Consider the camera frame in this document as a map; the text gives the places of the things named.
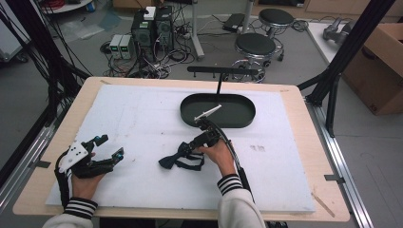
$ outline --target black metal pole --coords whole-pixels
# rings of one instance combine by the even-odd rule
[[[326,128],[332,136],[334,136],[333,121],[336,109],[338,79],[385,16],[386,12],[391,8],[394,1],[395,0],[370,1],[328,68],[319,75],[320,77],[316,76],[314,79],[298,85],[299,89],[304,89],[317,84],[314,91],[306,97],[306,101],[314,105],[321,105],[327,94],[333,91],[332,94],[330,94],[328,112],[326,115]]]

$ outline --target cardboard box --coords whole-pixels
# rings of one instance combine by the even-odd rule
[[[134,10],[134,9],[145,9],[146,7],[154,6],[153,0],[112,0],[113,1],[113,8],[116,9],[127,9],[127,10]]]
[[[343,78],[375,115],[403,112],[403,24],[380,24]]]

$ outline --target black oval tray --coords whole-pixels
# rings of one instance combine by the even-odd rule
[[[255,105],[238,94],[196,93],[187,96],[181,103],[182,120],[196,126],[195,117],[217,105],[221,108],[208,116],[208,120],[221,128],[242,128],[249,125],[256,115]]]

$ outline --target computer tower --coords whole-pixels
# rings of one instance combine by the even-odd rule
[[[144,12],[141,10],[134,14],[131,35],[136,53],[143,55],[149,62],[155,62],[157,53],[154,53],[154,51],[158,50],[155,22],[144,20]]]
[[[174,33],[172,22],[172,7],[157,8],[155,16],[157,37],[160,41],[160,50],[170,51],[174,49]]]

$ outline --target white device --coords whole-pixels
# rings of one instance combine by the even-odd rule
[[[131,59],[134,55],[134,43],[131,35],[124,35],[121,43],[119,44],[119,50],[122,55],[122,59]]]
[[[119,50],[119,44],[121,43],[122,37],[123,35],[114,35],[109,44],[109,48],[114,59],[122,59],[122,54]]]
[[[144,20],[153,21],[155,17],[155,7],[146,7],[147,13],[144,14]]]
[[[59,167],[59,173],[66,172],[71,166],[79,162],[88,154],[88,151],[79,143],[74,142],[68,149],[67,154],[63,157]]]
[[[219,110],[219,108],[221,107],[221,104],[217,105],[216,107],[211,108],[208,111],[203,112],[200,116],[195,117],[195,121],[199,120],[201,117],[208,117],[211,114],[213,114],[215,111]]]

